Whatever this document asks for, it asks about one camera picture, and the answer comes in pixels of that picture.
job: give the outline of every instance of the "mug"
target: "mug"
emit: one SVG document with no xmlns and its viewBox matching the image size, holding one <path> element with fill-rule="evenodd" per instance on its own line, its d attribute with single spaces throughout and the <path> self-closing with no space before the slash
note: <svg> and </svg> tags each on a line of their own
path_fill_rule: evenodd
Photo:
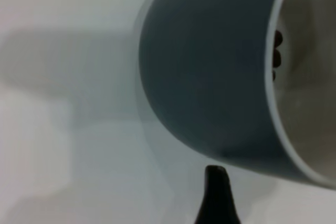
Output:
<svg viewBox="0 0 336 224">
<path fill-rule="evenodd" d="M 335 17 L 334 0 L 154 0 L 139 46 L 149 103 L 206 156 L 335 188 Z"/>
</svg>

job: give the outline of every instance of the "coffee bean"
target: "coffee bean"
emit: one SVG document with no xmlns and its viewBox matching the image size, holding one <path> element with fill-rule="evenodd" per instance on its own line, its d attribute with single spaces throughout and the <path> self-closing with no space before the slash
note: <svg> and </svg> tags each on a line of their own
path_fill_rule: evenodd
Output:
<svg viewBox="0 0 336 224">
<path fill-rule="evenodd" d="M 282 36 L 282 33 L 279 31 L 275 32 L 275 39 L 274 39 L 274 47 L 278 47 L 282 44 L 282 42 L 284 41 L 284 38 Z"/>
<path fill-rule="evenodd" d="M 273 51 L 273 67 L 278 68 L 281 66 L 281 54 L 277 49 Z"/>
</svg>

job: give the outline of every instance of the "white surface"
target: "white surface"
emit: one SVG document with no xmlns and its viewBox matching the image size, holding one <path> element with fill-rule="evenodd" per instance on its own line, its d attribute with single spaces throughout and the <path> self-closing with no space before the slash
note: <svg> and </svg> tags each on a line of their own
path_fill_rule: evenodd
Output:
<svg viewBox="0 0 336 224">
<path fill-rule="evenodd" d="M 215 162 L 143 96 L 145 2 L 0 0 L 0 224 L 193 223 Z M 225 167 L 243 223 L 336 221 L 333 191 Z"/>
</svg>

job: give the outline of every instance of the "mug exterior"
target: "mug exterior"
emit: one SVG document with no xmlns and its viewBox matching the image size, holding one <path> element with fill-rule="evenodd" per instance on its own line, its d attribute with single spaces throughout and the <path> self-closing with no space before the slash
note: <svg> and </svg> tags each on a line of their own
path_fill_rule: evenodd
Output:
<svg viewBox="0 0 336 224">
<path fill-rule="evenodd" d="M 334 187 L 290 146 L 276 109 L 272 49 L 282 0 L 155 0 L 140 73 L 160 121 L 211 158 Z"/>
</svg>

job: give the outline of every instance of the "black object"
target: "black object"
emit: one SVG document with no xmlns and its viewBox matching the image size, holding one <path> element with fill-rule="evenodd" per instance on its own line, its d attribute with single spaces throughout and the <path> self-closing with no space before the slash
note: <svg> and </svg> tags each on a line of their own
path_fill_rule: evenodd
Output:
<svg viewBox="0 0 336 224">
<path fill-rule="evenodd" d="M 195 224 L 240 224 L 229 176 L 221 166 L 205 170 L 205 193 Z"/>
<path fill-rule="evenodd" d="M 278 135 L 267 100 L 265 74 L 272 82 L 273 70 L 265 48 L 273 5 L 155 0 L 141 34 L 141 79 L 158 118 L 191 148 L 257 172 L 317 182 L 284 148 L 287 139 Z"/>
</svg>

